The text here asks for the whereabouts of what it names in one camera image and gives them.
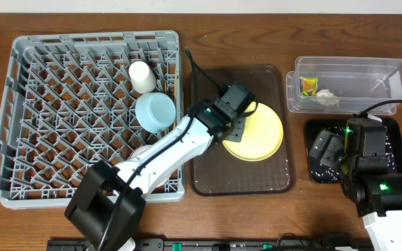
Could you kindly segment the yellow plate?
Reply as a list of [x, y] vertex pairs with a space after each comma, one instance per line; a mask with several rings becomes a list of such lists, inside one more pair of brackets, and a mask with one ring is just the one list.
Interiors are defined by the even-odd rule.
[[283, 141], [281, 119], [272, 108], [261, 102], [252, 102], [245, 112], [253, 114], [245, 118], [241, 141], [224, 140], [224, 147], [240, 160], [255, 162], [271, 157]]

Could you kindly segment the white tissue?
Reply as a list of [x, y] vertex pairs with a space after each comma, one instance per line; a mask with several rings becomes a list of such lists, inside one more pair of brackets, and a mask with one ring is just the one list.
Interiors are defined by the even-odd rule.
[[337, 105], [339, 97], [335, 96], [329, 89], [322, 89], [316, 93], [316, 101], [324, 106]]

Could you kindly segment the light blue bowl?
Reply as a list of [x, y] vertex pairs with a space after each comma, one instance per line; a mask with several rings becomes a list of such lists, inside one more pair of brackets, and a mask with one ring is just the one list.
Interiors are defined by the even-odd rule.
[[176, 119], [176, 107], [164, 93], [146, 93], [135, 104], [138, 123], [148, 132], [159, 133], [169, 128]]

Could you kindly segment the yellow green snack wrapper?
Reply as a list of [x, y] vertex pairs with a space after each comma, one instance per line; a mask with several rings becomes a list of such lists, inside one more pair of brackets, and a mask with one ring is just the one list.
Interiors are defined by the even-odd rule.
[[301, 87], [301, 93], [304, 96], [316, 96], [318, 92], [317, 77], [300, 77], [299, 83]]

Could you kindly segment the white cup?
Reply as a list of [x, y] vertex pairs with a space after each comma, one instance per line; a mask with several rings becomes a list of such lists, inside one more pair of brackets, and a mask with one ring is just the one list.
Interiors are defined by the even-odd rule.
[[149, 93], [155, 89], [157, 80], [147, 63], [143, 61], [133, 62], [128, 69], [128, 73], [131, 84], [138, 93]]

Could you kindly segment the white bowl with food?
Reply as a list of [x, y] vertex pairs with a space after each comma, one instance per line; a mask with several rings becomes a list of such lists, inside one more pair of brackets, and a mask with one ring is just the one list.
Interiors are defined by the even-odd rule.
[[144, 145], [141, 146], [137, 149], [134, 150], [134, 152], [131, 153], [130, 158], [136, 158], [138, 155], [142, 154], [144, 151], [146, 151], [151, 145]]

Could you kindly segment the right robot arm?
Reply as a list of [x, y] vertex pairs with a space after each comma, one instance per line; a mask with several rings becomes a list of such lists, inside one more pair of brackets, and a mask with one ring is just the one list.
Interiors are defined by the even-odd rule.
[[374, 250], [402, 250], [402, 137], [391, 118], [306, 124], [311, 177], [337, 183], [364, 223]]

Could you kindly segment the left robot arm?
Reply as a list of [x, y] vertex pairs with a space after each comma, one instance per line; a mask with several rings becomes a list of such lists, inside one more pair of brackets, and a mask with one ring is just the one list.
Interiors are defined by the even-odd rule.
[[247, 109], [255, 102], [255, 95], [235, 82], [192, 106], [171, 132], [134, 158], [92, 165], [66, 207], [66, 218], [96, 250], [134, 250], [149, 194], [184, 163], [228, 137], [236, 121], [251, 115]]

